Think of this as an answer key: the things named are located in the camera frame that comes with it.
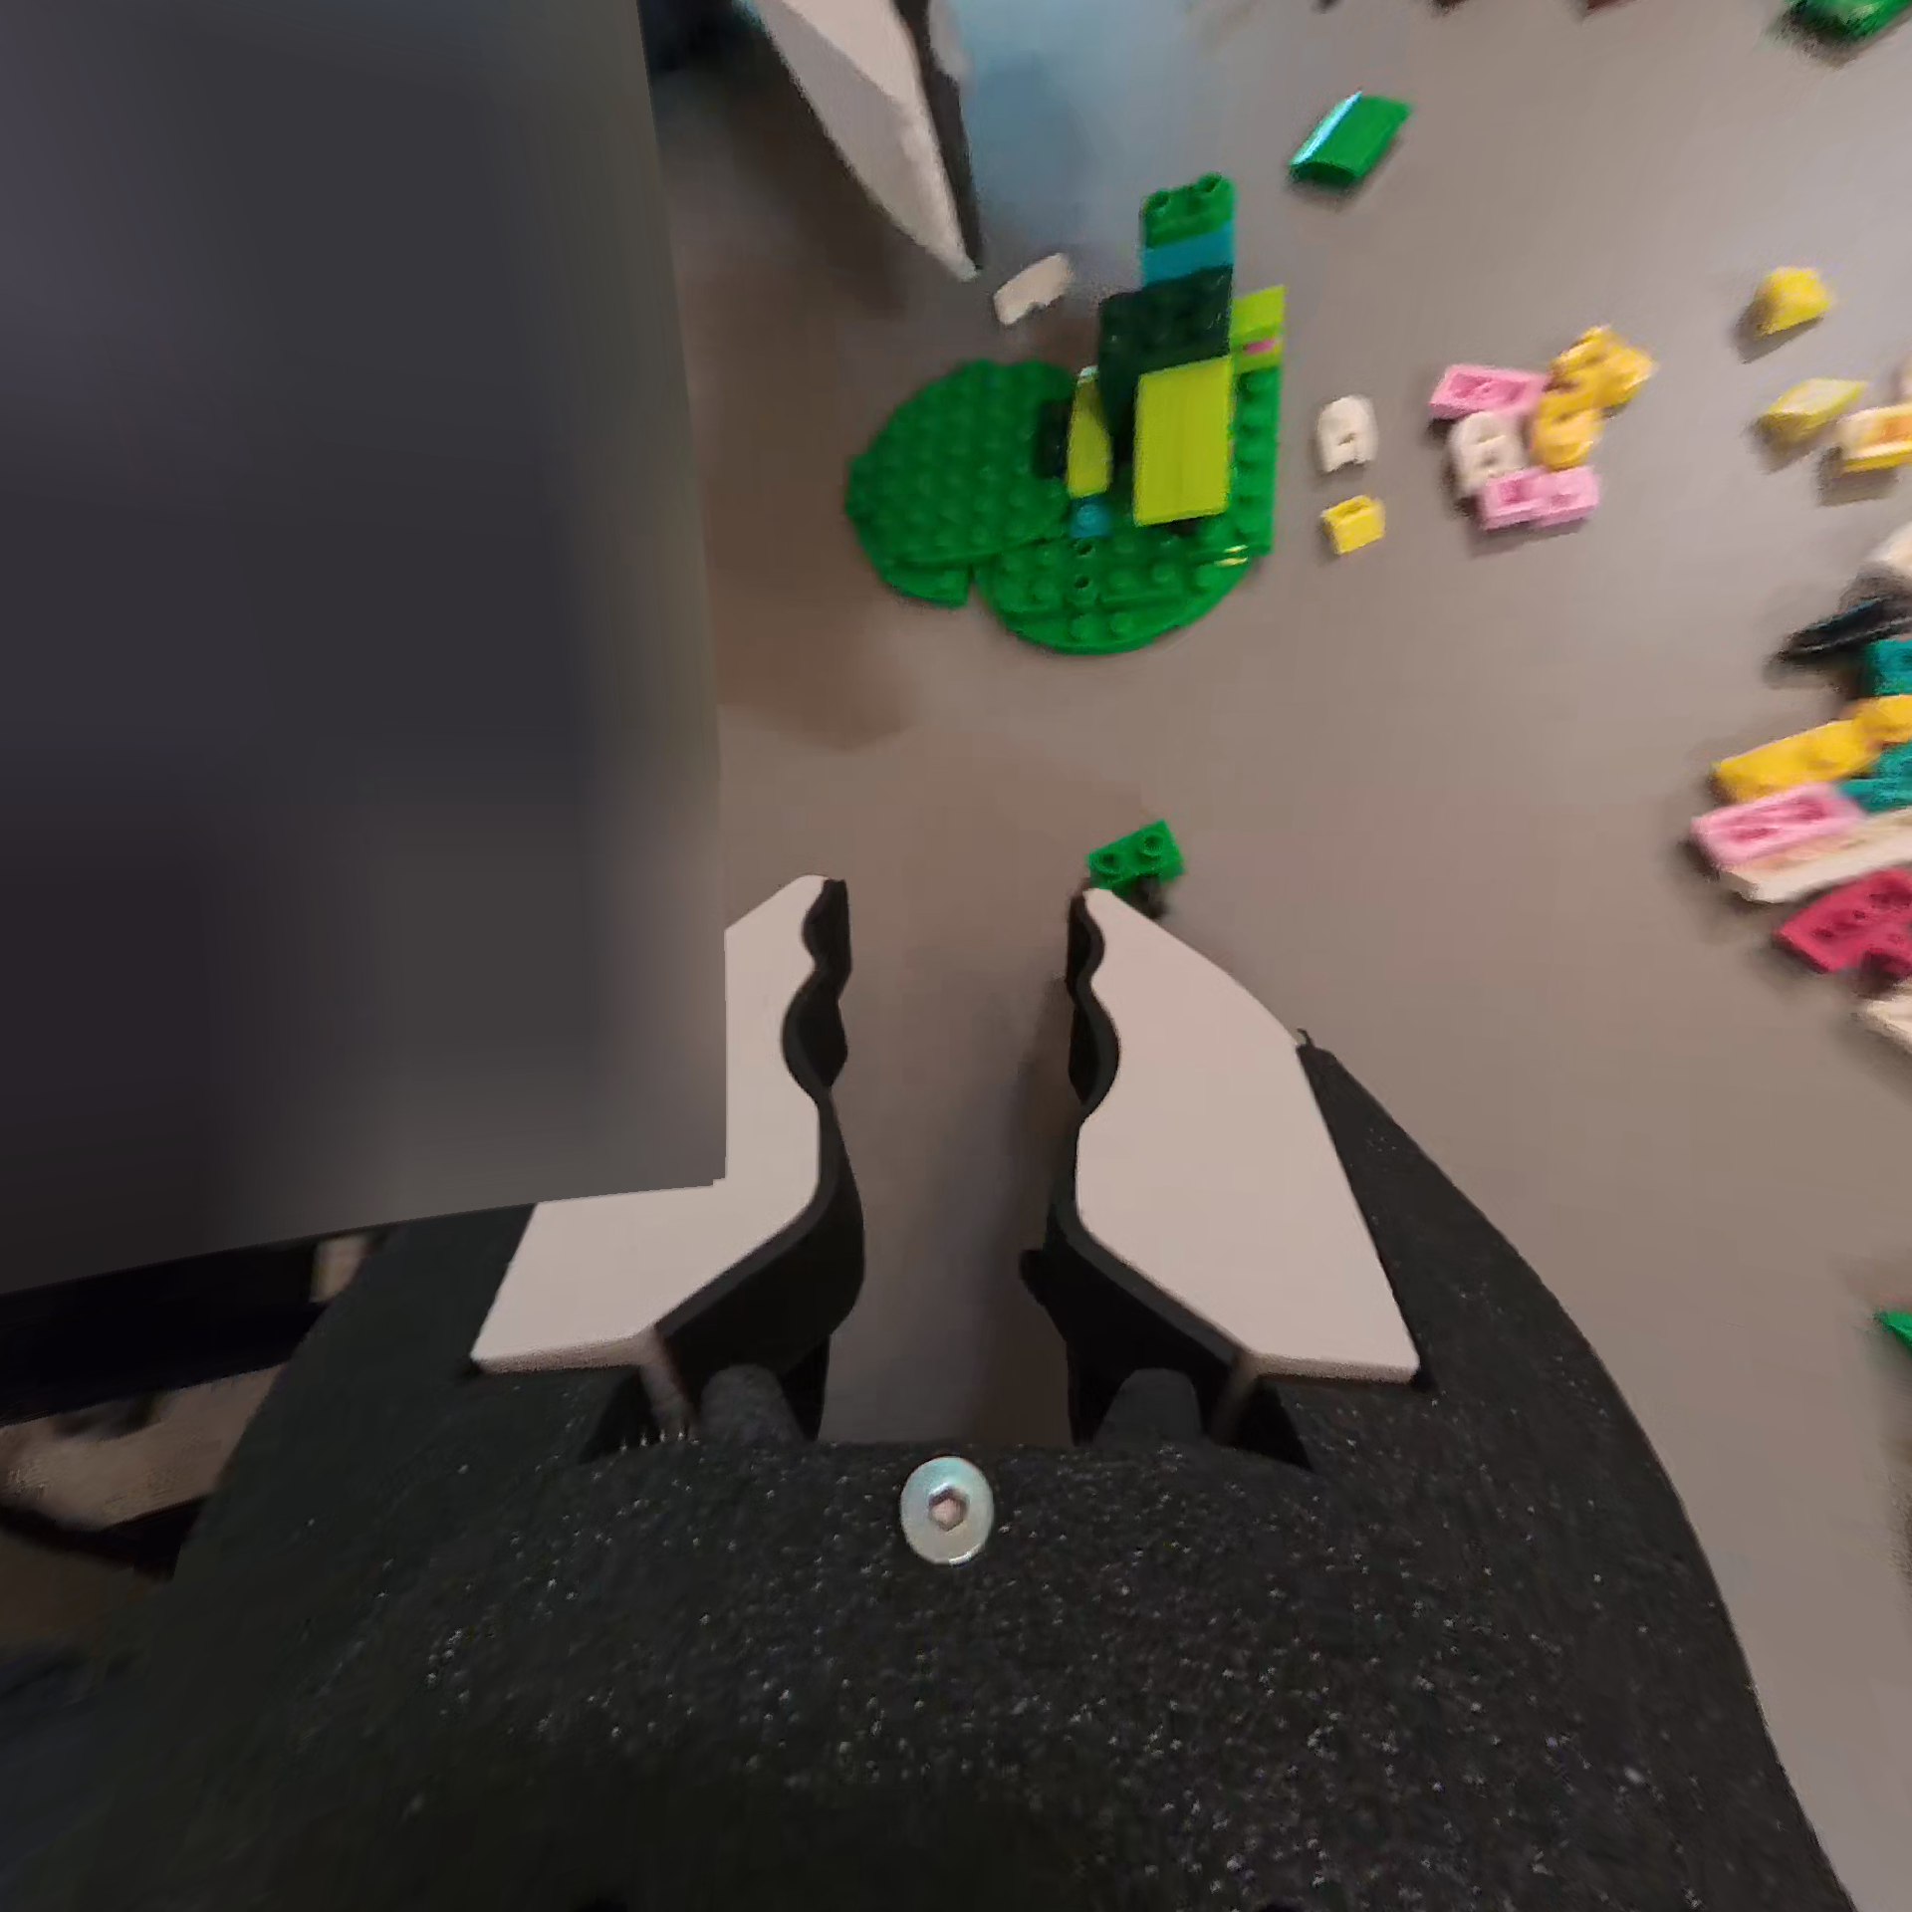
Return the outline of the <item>pile of colourful toy bricks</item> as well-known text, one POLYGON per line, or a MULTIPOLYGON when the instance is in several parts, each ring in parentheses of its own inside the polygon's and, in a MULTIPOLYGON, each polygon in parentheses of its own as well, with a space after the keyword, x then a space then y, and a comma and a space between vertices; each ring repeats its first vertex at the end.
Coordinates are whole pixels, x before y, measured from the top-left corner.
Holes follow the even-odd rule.
POLYGON ((1766 671, 1840 693, 1818 723, 1721 756, 1687 844, 1739 900, 1778 910, 1775 954, 1857 988, 1855 1020, 1910 1051, 1910 525, 1857 562, 1766 671))

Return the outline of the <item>scatter of green toy bricks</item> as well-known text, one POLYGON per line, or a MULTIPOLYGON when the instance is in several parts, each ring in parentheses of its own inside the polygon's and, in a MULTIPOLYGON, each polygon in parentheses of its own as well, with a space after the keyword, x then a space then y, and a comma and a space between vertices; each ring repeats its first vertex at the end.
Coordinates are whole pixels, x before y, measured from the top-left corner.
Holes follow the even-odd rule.
MULTIPOLYGON (((1907 1, 1787 1, 1780 26, 1812 50, 1843 56, 1894 32, 1907 10, 1907 1)), ((1355 91, 1327 108, 1285 171, 1300 183, 1351 190, 1381 164, 1410 115, 1404 99, 1355 91)))

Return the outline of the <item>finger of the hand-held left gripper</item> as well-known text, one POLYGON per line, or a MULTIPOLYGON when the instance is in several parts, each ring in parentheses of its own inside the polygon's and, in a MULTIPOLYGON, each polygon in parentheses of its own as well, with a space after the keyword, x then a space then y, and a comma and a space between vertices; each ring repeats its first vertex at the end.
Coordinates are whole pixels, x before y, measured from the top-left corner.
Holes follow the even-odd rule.
POLYGON ((873 205, 956 280, 983 265, 948 1, 751 1, 790 77, 873 205))

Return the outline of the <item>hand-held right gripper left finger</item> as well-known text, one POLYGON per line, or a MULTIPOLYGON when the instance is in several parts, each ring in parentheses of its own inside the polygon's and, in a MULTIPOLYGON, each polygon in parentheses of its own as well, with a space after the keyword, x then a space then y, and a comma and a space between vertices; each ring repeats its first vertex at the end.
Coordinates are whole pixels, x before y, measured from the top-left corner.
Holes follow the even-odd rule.
POLYGON ((864 1278, 833 1088, 853 966, 849 891, 802 877, 723 935, 725 1160, 716 1182, 539 1202, 468 1349, 490 1374, 645 1369, 652 1415, 821 1429, 829 1342, 864 1278))

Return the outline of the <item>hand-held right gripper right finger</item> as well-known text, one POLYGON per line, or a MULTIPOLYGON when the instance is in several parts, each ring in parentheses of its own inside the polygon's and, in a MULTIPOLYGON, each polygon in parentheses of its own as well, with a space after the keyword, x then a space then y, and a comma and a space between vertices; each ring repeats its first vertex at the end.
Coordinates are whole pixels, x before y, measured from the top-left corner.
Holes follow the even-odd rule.
POLYGON ((1066 1348, 1071 1439, 1148 1369, 1223 1443, 1265 1384, 1417 1382, 1302 1040, 1112 891, 1068 905, 1066 990, 1078 1117, 1022 1278, 1066 1348))

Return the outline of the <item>green toy brick model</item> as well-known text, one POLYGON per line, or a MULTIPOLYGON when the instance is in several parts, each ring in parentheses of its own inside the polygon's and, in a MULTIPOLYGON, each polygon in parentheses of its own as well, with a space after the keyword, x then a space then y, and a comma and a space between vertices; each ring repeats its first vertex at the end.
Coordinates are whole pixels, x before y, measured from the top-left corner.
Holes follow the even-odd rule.
POLYGON ((1274 548, 1283 287, 1236 289, 1236 183, 1138 209, 1141 281, 1096 306, 1084 369, 967 361, 846 468, 873 573, 1016 638, 1133 654, 1217 607, 1274 548))

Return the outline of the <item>scattered pink yellow toy bricks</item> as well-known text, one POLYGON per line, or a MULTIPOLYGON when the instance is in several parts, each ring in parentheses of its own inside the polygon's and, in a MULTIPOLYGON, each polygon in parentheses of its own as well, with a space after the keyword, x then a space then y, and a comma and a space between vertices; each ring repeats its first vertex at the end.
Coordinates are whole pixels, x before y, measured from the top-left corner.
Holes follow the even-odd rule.
POLYGON ((1453 364, 1425 402, 1447 492, 1481 534, 1549 534, 1595 515, 1594 468, 1610 418, 1656 374, 1656 359, 1594 325, 1545 370, 1453 364))

